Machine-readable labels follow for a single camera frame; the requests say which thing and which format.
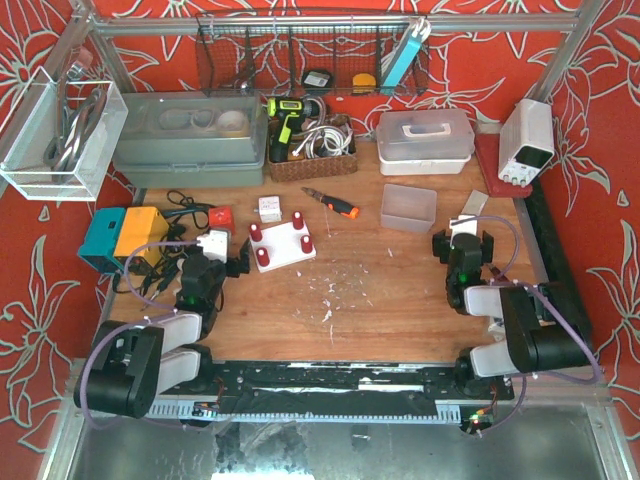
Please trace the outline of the white power supply unit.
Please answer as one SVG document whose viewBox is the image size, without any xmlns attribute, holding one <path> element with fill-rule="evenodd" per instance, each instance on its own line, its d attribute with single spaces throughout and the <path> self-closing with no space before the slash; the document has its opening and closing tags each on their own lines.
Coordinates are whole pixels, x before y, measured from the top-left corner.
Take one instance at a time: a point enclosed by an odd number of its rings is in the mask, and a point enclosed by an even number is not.
<svg viewBox="0 0 640 480">
<path fill-rule="evenodd" d="M 528 186 L 554 155 L 551 106 L 520 100 L 500 130 L 498 178 Z"/>
</svg>

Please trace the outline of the blue white power strip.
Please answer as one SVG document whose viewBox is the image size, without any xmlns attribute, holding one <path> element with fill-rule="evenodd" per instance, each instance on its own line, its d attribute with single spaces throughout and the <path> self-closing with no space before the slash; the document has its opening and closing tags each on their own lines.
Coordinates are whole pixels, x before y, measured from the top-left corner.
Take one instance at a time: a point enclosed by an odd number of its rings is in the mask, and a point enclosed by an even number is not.
<svg viewBox="0 0 640 480">
<path fill-rule="evenodd" d="M 401 40 L 382 76 L 381 92 L 383 94 L 394 93 L 421 45 L 422 42 L 414 35 L 407 35 Z"/>
</svg>

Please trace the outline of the yellow box device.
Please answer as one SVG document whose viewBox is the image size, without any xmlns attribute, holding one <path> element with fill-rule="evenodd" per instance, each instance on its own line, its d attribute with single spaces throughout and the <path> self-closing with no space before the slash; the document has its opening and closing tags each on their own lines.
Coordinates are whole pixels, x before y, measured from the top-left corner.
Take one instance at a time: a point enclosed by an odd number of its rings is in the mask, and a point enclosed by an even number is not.
<svg viewBox="0 0 640 480">
<path fill-rule="evenodd" d="M 156 207 L 128 208 L 114 250 L 114 258 L 124 265 L 134 250 L 148 243 L 159 242 L 168 230 L 167 221 Z M 159 246 L 140 250 L 131 260 L 129 273 L 139 276 L 149 274 L 160 258 Z"/>
</svg>

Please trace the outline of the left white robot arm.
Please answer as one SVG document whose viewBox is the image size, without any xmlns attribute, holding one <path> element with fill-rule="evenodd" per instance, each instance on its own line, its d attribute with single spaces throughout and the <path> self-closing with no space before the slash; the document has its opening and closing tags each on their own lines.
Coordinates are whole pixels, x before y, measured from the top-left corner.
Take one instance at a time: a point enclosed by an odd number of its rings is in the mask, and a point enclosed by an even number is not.
<svg viewBox="0 0 640 480">
<path fill-rule="evenodd" d="M 225 261 L 211 257 L 206 241 L 160 241 L 148 247 L 194 247 L 181 264 L 181 288 L 172 305 L 137 322 L 107 320 L 98 328 L 74 389 L 74 403 L 88 424 L 97 429 L 94 412 L 140 419 L 157 395 L 203 375 L 211 352 L 198 341 L 212 331 L 224 306 L 224 283 L 250 272 L 250 242 Z"/>
</svg>

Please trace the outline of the orange black handled pliers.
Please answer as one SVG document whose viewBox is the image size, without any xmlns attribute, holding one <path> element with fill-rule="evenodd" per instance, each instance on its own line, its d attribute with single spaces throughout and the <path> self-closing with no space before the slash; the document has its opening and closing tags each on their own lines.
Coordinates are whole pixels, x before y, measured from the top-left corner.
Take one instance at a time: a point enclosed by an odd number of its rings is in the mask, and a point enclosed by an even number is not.
<svg viewBox="0 0 640 480">
<path fill-rule="evenodd" d="M 358 207 L 347 202 L 346 200 L 339 199 L 317 191 L 312 188 L 302 187 L 301 190 L 308 196 L 314 198 L 318 202 L 324 204 L 330 210 L 350 219 L 356 219 L 360 213 Z"/>
</svg>

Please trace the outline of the clear tray of red springs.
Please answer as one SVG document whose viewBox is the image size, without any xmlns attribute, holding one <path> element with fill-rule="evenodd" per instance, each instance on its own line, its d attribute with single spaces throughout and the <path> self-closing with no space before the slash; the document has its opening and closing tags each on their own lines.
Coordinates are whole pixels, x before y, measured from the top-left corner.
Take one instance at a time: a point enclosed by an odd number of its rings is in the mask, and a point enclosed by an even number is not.
<svg viewBox="0 0 640 480">
<path fill-rule="evenodd" d="M 434 225 L 437 192 L 434 190 L 387 183 L 380 209 L 383 228 L 427 233 Z"/>
</svg>

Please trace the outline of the small red cube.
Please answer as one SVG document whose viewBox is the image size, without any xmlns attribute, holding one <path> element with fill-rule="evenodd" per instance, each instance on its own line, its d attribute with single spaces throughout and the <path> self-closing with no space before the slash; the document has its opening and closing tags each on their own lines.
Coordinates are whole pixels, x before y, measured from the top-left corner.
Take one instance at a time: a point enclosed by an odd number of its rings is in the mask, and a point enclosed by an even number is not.
<svg viewBox="0 0 640 480">
<path fill-rule="evenodd" d="M 218 206 L 208 209 L 208 224 L 211 229 L 225 229 L 235 233 L 235 221 L 230 206 Z"/>
</svg>

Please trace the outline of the clear acrylic wall bin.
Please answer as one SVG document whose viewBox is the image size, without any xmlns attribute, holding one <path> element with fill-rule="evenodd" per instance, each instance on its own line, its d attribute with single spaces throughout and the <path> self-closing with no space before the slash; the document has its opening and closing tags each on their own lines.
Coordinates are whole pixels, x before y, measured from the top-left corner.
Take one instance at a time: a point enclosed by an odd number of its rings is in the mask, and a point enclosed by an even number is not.
<svg viewBox="0 0 640 480">
<path fill-rule="evenodd" d="M 1 177 L 30 201 L 95 202 L 128 108 L 110 80 L 53 80 L 43 68 L 1 126 Z"/>
</svg>

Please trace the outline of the small clear plastic bag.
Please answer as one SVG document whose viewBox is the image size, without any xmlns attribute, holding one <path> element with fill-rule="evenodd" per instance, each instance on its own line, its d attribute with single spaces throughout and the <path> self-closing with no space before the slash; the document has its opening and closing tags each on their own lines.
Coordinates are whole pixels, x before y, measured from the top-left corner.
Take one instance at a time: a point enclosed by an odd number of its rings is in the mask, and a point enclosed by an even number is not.
<svg viewBox="0 0 640 480">
<path fill-rule="evenodd" d="M 482 211 L 487 203 L 489 199 L 489 196 L 479 190 L 473 190 L 462 211 L 461 214 L 462 215 L 466 215 L 466 216 L 479 216 L 482 214 Z"/>
</svg>

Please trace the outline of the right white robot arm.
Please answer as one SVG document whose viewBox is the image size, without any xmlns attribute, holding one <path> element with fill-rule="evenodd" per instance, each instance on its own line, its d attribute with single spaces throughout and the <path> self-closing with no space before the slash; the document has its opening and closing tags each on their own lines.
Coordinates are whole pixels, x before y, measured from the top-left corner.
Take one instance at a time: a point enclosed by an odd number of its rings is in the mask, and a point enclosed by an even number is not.
<svg viewBox="0 0 640 480">
<path fill-rule="evenodd" d="M 491 345 L 471 347 L 459 355 L 466 377 L 480 379 L 547 373 L 589 365 L 595 383 L 601 378 L 590 346 L 591 327 L 561 284 L 531 285 L 482 278 L 493 256 L 494 239 L 488 233 L 432 237 L 432 252 L 447 266 L 445 292 L 457 313 L 488 317 L 498 324 L 501 338 Z"/>
</svg>

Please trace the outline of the white peg base plate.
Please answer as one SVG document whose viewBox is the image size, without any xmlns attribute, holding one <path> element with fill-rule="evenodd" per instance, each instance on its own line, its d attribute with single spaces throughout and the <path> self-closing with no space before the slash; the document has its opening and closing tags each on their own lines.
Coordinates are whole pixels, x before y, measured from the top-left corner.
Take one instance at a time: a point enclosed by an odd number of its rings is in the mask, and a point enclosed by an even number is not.
<svg viewBox="0 0 640 480">
<path fill-rule="evenodd" d="M 257 264 L 257 269 L 260 273 L 266 273 L 294 263 L 311 260 L 316 257 L 316 247 L 306 220 L 305 227 L 302 230 L 295 230 L 292 226 L 292 220 L 269 228 L 263 228 L 261 225 L 260 227 L 263 234 L 261 242 L 253 242 L 249 234 L 251 248 Z M 314 246 L 311 254 L 304 254 L 301 250 L 300 238 L 303 235 L 309 235 L 311 237 Z M 270 264 L 267 267 L 261 267 L 258 265 L 256 250 L 260 247 L 264 247 L 268 251 Z"/>
</svg>

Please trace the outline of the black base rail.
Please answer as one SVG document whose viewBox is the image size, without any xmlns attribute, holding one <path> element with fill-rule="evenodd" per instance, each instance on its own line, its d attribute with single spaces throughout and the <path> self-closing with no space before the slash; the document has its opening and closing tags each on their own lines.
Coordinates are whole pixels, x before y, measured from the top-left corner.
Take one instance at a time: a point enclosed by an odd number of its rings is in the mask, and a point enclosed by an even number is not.
<svg viewBox="0 0 640 480">
<path fill-rule="evenodd" d="M 452 364 L 215 361 L 160 401 L 182 418 L 426 419 L 448 406 L 511 400 L 500 377 L 476 379 Z"/>
</svg>

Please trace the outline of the white power adapter cube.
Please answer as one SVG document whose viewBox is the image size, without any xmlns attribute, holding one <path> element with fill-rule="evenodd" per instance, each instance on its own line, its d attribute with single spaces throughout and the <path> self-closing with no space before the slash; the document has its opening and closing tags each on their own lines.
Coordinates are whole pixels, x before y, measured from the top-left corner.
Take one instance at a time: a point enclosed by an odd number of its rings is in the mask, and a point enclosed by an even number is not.
<svg viewBox="0 0 640 480">
<path fill-rule="evenodd" d="M 280 197 L 265 196 L 258 199 L 257 213 L 262 223 L 275 223 L 282 220 Z"/>
</svg>

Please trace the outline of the teal box device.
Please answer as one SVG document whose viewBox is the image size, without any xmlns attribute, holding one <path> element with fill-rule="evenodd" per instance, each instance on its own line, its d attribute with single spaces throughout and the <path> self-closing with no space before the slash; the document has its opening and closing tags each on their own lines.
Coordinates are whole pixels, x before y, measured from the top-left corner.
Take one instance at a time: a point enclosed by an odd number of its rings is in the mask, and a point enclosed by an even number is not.
<svg viewBox="0 0 640 480">
<path fill-rule="evenodd" d="M 101 274 L 114 274 L 122 269 L 114 252 L 124 223 L 126 209 L 110 207 L 97 210 L 77 255 Z"/>
</svg>

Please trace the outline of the yellow tape measure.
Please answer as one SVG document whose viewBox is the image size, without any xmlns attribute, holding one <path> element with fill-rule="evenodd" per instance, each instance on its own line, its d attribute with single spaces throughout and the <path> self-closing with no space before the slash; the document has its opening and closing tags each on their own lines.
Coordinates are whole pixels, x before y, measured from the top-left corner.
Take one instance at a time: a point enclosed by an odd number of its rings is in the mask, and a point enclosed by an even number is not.
<svg viewBox="0 0 640 480">
<path fill-rule="evenodd" d="M 375 92 L 377 81 L 374 75 L 369 73 L 358 73 L 352 77 L 352 94 L 368 95 Z"/>
</svg>

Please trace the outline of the red mat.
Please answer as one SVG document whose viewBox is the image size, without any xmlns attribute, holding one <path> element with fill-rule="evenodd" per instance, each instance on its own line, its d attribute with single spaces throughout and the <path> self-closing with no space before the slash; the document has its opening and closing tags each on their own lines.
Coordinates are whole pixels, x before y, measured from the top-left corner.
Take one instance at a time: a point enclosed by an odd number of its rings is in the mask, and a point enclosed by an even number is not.
<svg viewBox="0 0 640 480">
<path fill-rule="evenodd" d="M 531 195 L 533 192 L 531 185 L 526 187 L 514 186 L 498 178 L 498 134 L 477 134 L 475 136 L 475 155 L 490 197 L 524 199 Z"/>
</svg>

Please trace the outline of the grey translucent storage box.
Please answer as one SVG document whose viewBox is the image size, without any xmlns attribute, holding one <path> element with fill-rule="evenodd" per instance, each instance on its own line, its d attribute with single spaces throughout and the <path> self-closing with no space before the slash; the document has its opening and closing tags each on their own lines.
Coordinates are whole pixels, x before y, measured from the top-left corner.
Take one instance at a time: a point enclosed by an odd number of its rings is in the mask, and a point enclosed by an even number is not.
<svg viewBox="0 0 640 480">
<path fill-rule="evenodd" d="M 129 93 L 113 166 L 137 188 L 231 188 L 264 181 L 268 117 L 257 96 Z"/>
</svg>

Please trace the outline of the brown woven basket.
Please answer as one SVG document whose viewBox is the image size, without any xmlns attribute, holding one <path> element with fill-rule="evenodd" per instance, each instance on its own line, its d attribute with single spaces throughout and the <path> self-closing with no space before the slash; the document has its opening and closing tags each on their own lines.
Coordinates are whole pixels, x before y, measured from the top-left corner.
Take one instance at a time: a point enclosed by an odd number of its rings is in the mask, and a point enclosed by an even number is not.
<svg viewBox="0 0 640 480">
<path fill-rule="evenodd" d="M 345 130 L 342 127 L 352 128 L 351 116 L 347 114 L 334 114 L 329 116 L 329 123 Z M 290 156 L 293 154 L 294 147 L 304 138 L 303 133 L 295 133 L 289 148 Z M 270 172 L 271 179 L 275 182 L 290 182 L 299 180 L 310 180 L 322 177 L 335 177 L 349 175 L 357 172 L 358 159 L 356 154 L 355 139 L 352 137 L 348 146 L 348 153 L 340 156 L 307 158 L 304 151 L 301 157 L 289 159 L 286 162 L 274 163 L 269 159 L 270 140 L 267 142 L 267 158 L 266 164 Z"/>
</svg>

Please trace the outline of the red spring on peg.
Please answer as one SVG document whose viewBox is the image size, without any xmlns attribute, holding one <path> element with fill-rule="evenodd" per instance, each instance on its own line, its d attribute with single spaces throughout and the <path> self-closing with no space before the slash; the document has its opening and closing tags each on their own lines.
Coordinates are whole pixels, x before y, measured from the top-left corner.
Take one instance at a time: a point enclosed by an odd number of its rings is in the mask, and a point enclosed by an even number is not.
<svg viewBox="0 0 640 480">
<path fill-rule="evenodd" d="M 261 242 L 263 239 L 261 227 L 257 223 L 252 223 L 249 226 L 249 234 L 253 242 Z"/>
</svg>

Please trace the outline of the green black cordless drill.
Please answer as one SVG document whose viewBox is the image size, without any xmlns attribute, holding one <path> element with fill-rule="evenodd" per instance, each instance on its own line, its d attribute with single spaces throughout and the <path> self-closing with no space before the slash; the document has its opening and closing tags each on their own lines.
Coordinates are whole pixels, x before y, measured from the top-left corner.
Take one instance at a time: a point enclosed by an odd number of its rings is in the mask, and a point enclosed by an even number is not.
<svg viewBox="0 0 640 480">
<path fill-rule="evenodd" d="M 271 135 L 269 160 L 271 163 L 286 162 L 294 133 L 302 131 L 307 118 L 318 117 L 320 105 L 317 101 L 289 97 L 272 97 L 267 101 L 267 114 L 277 121 Z"/>
</svg>

